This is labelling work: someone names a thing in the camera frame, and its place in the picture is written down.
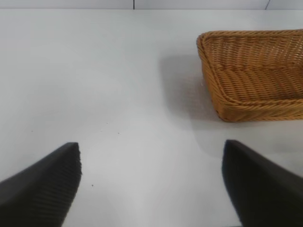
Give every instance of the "white table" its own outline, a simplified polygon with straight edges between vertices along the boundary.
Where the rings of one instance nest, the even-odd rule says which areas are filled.
[[[0,179],[77,141],[83,177],[64,227],[238,225],[224,141],[303,175],[303,121],[219,120],[196,38],[297,28],[303,11],[0,10]]]

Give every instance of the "woven basket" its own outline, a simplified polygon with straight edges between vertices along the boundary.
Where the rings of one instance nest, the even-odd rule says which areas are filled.
[[[221,119],[303,119],[303,30],[208,32],[197,46]]]

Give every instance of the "white surface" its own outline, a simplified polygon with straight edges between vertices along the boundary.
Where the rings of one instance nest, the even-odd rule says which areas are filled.
[[[271,0],[267,9],[303,9],[303,0]]]
[[[136,9],[265,9],[268,0],[135,0]]]
[[[132,9],[133,7],[133,0],[0,0],[2,9]]]
[[[224,141],[303,175],[303,121],[220,121],[196,38],[302,27],[303,11],[286,10],[1,10],[0,179],[77,141],[83,177],[64,227],[238,225]]]

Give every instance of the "basket rim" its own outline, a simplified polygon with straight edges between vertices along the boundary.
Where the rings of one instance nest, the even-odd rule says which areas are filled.
[[[254,109],[258,108],[259,110],[262,109],[268,109],[270,106],[271,109],[281,109],[281,105],[283,105],[283,108],[291,107],[291,106],[301,106],[303,107],[303,98],[298,98],[298,99],[281,99],[281,100],[257,100],[257,101],[240,101],[234,98],[229,97],[226,95],[224,92],[220,82],[217,79],[215,70],[213,68],[213,65],[209,61],[209,55],[207,51],[205,50],[206,41],[209,38],[212,37],[254,37],[254,36],[263,36],[263,37],[276,37],[276,36],[291,36],[291,35],[301,35],[303,36],[303,29],[296,29],[296,30],[257,30],[257,31],[223,31],[223,30],[218,30],[218,31],[210,31],[210,32],[205,32],[202,33],[201,35],[198,36],[197,38],[197,46],[199,51],[199,57],[201,60],[206,60],[205,63],[209,66],[211,69],[211,76],[215,81],[216,86],[219,88],[219,91],[221,93],[221,97],[218,97],[219,99],[224,100],[226,105],[230,106],[237,106],[237,109],[243,109],[243,110],[248,110],[248,107],[254,107]]]

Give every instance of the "black rubber pad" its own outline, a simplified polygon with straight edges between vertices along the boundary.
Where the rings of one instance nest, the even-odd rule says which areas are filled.
[[[79,146],[67,143],[0,183],[0,226],[62,226],[80,179]]]
[[[235,140],[225,144],[223,178],[244,227],[303,227],[303,179]]]

